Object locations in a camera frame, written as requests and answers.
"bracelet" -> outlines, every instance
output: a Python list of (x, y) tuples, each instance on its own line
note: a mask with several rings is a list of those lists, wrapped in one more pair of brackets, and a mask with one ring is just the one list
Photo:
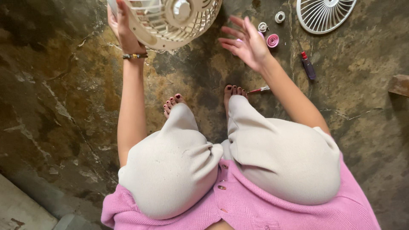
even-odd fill
[(144, 54), (124, 54), (124, 55), (122, 55), (123, 59), (147, 58), (147, 57), (148, 57), (148, 53), (144, 53)]

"woman's left hand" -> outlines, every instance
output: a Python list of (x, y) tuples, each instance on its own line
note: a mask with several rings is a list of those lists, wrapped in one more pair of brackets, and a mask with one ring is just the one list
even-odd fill
[(129, 28), (129, 8), (123, 0), (117, 0), (118, 15), (112, 13), (108, 4), (108, 24), (117, 37), (124, 54), (144, 54), (146, 48)]

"pink sweater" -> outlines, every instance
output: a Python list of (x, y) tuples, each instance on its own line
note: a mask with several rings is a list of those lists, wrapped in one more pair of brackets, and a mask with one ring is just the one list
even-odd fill
[(340, 158), (339, 192), (322, 205), (298, 205), (270, 195), (248, 181), (233, 161), (222, 159), (213, 189), (185, 213), (167, 220), (150, 219), (139, 211), (131, 193), (118, 185), (103, 202), (101, 221), (115, 230), (203, 230), (220, 219), (237, 230), (380, 230), (371, 205), (346, 167), (342, 154)]

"ribbed pants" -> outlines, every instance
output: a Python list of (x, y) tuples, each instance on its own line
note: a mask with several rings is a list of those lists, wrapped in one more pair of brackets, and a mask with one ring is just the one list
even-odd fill
[(229, 101), (228, 140), (211, 144), (188, 106), (176, 104), (161, 131), (135, 145), (119, 183), (142, 213), (175, 217), (216, 182), (218, 162), (233, 160), (266, 192), (303, 205), (329, 201), (339, 189), (339, 149), (319, 127), (264, 118), (240, 95)]

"concrete floor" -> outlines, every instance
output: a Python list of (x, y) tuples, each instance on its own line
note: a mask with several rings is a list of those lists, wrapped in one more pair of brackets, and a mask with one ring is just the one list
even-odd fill
[[(57, 218), (71, 212), (100, 224), (117, 184), (116, 125), (121, 51), (105, 1), (3, 0), (0, 5), (0, 172)], [(313, 36), (295, 0), (224, 0), (212, 27), (171, 52), (149, 51), (144, 70), (148, 131), (165, 122), (163, 103), (181, 93), (211, 142), (227, 136), (223, 88), (264, 86), (217, 43), (230, 14), (266, 22), (271, 49), (323, 113), (344, 159), (383, 229), (409, 228), (409, 99), (388, 94), (390, 77), (409, 74), (406, 0), (360, 0), (335, 31)], [(274, 15), (288, 16), (278, 25)], [(298, 37), (314, 63), (309, 82)], [(250, 97), (266, 117), (288, 119), (270, 92)]]

